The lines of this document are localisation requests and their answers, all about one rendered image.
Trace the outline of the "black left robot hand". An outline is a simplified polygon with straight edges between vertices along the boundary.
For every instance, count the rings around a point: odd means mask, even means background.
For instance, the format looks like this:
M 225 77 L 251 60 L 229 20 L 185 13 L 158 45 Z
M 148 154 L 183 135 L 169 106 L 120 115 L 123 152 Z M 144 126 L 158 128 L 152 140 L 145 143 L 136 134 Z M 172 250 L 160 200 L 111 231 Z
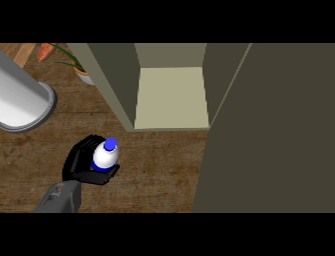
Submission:
M 74 146 L 68 153 L 62 168 L 62 180 L 77 180 L 82 183 L 105 185 L 114 177 L 120 164 L 108 172 L 92 170 L 92 158 L 98 145 L 107 140 L 102 136 L 89 135 Z

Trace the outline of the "white bottle with blue cap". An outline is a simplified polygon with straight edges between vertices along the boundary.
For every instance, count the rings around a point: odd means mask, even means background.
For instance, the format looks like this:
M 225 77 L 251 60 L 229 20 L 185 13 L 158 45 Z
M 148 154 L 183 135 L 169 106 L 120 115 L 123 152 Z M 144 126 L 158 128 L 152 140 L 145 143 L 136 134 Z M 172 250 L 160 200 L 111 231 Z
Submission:
M 118 161 L 118 144 L 115 138 L 108 138 L 96 147 L 92 158 L 92 170 L 108 172 Z

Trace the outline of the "olive open cabinet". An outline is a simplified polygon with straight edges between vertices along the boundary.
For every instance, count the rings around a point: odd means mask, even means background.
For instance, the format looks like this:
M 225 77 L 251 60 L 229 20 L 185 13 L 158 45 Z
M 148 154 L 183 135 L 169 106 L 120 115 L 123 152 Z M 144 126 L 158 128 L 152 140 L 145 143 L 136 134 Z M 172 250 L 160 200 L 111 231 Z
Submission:
M 211 128 L 248 43 L 71 43 L 68 47 L 127 131 Z

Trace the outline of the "dark olive cabinet door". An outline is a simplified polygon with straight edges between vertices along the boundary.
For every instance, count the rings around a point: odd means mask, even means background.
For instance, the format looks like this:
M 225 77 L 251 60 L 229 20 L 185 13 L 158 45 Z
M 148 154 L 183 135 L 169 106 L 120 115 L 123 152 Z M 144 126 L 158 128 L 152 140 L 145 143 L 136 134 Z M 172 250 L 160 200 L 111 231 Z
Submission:
M 197 212 L 335 212 L 335 44 L 256 44 L 210 129 Z

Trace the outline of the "white cylinder with grey base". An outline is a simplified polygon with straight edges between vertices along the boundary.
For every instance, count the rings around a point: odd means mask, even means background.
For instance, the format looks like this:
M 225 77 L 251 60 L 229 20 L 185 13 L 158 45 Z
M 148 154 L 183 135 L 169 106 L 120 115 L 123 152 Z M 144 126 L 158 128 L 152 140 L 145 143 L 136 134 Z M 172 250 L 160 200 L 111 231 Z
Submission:
M 58 103 L 55 89 L 34 80 L 0 50 L 0 128 L 11 133 L 34 130 Z

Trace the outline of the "potted green plant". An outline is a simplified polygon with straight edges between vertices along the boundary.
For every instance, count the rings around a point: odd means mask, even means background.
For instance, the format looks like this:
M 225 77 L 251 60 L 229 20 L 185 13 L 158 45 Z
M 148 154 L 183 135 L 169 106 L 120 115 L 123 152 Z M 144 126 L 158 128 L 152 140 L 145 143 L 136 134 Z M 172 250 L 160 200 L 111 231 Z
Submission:
M 90 79 L 90 77 L 89 77 L 89 74 L 87 74 L 87 72 L 86 72 L 86 70 L 84 70 L 84 68 L 83 68 L 83 66 L 82 66 L 82 64 L 80 64 L 80 61 L 79 61 L 77 57 L 76 57 L 62 47 L 59 47 L 55 43 L 49 43 L 49 45 L 51 45 L 56 50 L 59 50 L 59 51 L 67 55 L 67 57 L 68 57 L 68 59 L 70 59 L 70 62 L 68 62 L 68 63 L 67 63 L 67 62 L 56 62 L 56 63 L 58 63 L 58 64 L 68 65 L 68 66 L 73 68 L 76 74 L 79 75 L 80 80 L 82 80 L 87 85 L 95 86 L 95 83 L 93 83 L 93 81 L 92 81 L 92 79 Z

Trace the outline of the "orange carrot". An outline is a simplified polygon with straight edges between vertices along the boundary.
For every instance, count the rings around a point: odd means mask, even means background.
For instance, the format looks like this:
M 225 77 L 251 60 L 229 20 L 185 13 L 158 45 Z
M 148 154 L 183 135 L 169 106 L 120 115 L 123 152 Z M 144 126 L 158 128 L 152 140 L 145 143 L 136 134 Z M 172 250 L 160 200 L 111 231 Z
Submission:
M 37 61 L 43 62 L 52 56 L 53 52 L 55 52 L 53 45 L 49 43 L 43 43 L 40 45 L 40 49 L 37 52 Z

